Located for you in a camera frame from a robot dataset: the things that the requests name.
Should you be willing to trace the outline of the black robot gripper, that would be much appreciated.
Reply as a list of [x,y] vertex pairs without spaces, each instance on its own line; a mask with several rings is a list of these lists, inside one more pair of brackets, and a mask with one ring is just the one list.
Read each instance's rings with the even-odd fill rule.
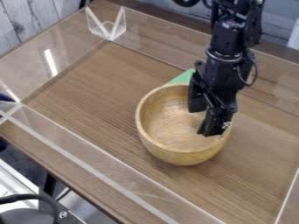
[[250,87],[254,66],[252,52],[242,52],[236,60],[210,55],[206,62],[195,62],[188,87],[188,111],[206,112],[198,133],[206,137],[222,135],[239,110],[238,93]]

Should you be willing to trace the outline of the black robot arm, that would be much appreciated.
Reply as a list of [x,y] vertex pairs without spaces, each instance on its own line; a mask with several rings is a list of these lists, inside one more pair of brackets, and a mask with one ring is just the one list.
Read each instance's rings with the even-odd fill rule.
[[188,87],[188,111],[204,112],[198,133],[222,134],[238,112],[238,92],[254,85],[259,70],[252,46],[263,35],[264,0],[172,0],[191,8],[203,3],[211,11],[207,59],[195,62]]

